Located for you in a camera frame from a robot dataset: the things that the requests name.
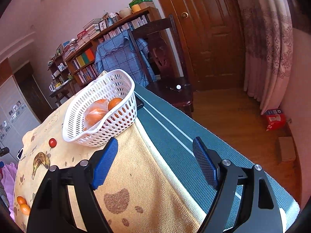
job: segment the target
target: yellow container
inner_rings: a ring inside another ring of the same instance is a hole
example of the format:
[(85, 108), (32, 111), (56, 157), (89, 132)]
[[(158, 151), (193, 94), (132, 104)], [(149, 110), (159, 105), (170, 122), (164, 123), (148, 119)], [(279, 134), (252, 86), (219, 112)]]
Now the yellow container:
[(139, 4), (135, 4), (135, 5), (133, 5), (133, 6), (131, 7), (131, 9), (132, 9), (133, 13), (135, 13), (135, 12), (137, 12), (137, 11), (140, 11), (140, 10), (141, 10), (141, 8), (140, 8)]

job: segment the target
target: pink wall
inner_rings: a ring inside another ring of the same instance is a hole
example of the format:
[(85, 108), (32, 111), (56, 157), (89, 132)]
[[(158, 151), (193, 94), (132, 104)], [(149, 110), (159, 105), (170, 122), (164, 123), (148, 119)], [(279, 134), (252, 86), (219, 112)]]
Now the pink wall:
[(83, 30), (104, 12), (118, 12), (132, 0), (12, 0), (0, 19), (0, 53), (12, 42), (35, 32), (34, 77), (47, 100), (51, 83), (47, 62), (56, 48)]
[(293, 66), (281, 107), (292, 119), (302, 175), (302, 207), (311, 196), (311, 35), (294, 29)]

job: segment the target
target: orange book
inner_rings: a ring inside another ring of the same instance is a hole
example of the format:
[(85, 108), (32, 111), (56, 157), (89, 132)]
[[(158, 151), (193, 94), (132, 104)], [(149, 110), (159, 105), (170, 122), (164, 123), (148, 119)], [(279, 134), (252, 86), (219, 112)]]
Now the orange book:
[(87, 58), (89, 59), (89, 61), (95, 60), (94, 54), (93, 54), (91, 49), (87, 49), (85, 51), (85, 54), (86, 54)]

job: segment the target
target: white plastic basket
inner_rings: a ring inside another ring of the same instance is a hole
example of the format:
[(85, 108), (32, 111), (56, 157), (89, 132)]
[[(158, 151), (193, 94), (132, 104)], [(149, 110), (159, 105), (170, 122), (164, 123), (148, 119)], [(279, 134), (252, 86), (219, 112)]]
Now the white plastic basket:
[[(116, 69), (91, 82), (73, 99), (65, 114), (63, 139), (90, 147), (99, 147), (116, 137), (133, 124), (137, 109), (134, 94), (135, 84), (123, 70)], [(87, 107), (99, 99), (123, 100), (110, 110), (91, 129), (84, 131), (83, 113)]]

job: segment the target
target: basket rim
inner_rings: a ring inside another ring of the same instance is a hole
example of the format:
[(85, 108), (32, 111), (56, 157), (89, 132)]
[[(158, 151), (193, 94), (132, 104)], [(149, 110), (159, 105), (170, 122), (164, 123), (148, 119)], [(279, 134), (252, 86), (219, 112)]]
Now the basket rim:
[[(129, 74), (127, 72), (125, 72), (124, 70), (122, 69), (115, 69), (115, 70), (112, 70), (112, 71), (109, 71), (108, 73), (102, 75), (101, 77), (97, 78), (96, 80), (92, 81), (88, 86), (86, 86), (84, 89), (82, 89), (78, 95), (76, 95), (76, 97), (71, 101), (71, 103), (69, 104), (69, 106), (67, 107), (67, 110), (66, 110), (66, 113), (65, 113), (65, 117), (64, 117), (64, 123), (68, 123), (68, 121), (66, 121), (66, 119), (69, 119), (69, 113), (68, 112), (68, 109), (72, 109), (72, 105), (74, 105), (79, 99), (79, 95), (81, 95), (81, 93), (83, 93), (83, 91), (87, 91), (93, 84), (95, 84), (96, 82), (98, 81), (101, 81), (101, 80), (104, 80), (106, 77), (108, 77), (109, 75), (112, 74), (112, 72), (116, 72), (116, 71), (120, 71), (122, 74), (124, 74), (129, 80), (130, 82), (132, 83), (132, 86), (131, 86), (131, 89), (129, 91), (129, 93), (126, 95), (126, 97), (119, 103), (120, 105), (123, 105), (125, 104), (130, 96), (134, 93), (134, 89), (135, 89), (135, 83), (133, 81), (133, 79), (131, 78), (131, 76), (129, 76)], [(118, 105), (116, 105), (113, 109), (111, 109), (104, 117), (101, 121), (99, 121), (97, 123), (97, 125), (94, 125), (92, 128), (86, 130), (86, 131), (82, 131), (80, 134), (76, 135), (75, 137), (73, 138), (68, 138), (67, 136), (67, 132), (65, 132), (65, 127), (63, 126), (63, 130), (62, 130), (62, 135), (63, 135), (63, 139), (64, 141), (66, 142), (74, 142), (76, 140), (78, 140), (79, 138), (83, 137), (84, 135), (93, 135), (95, 134), (96, 132), (98, 132), (102, 126), (104, 125), (105, 121), (107, 120), (107, 118), (113, 114), (117, 109), (118, 109)]]

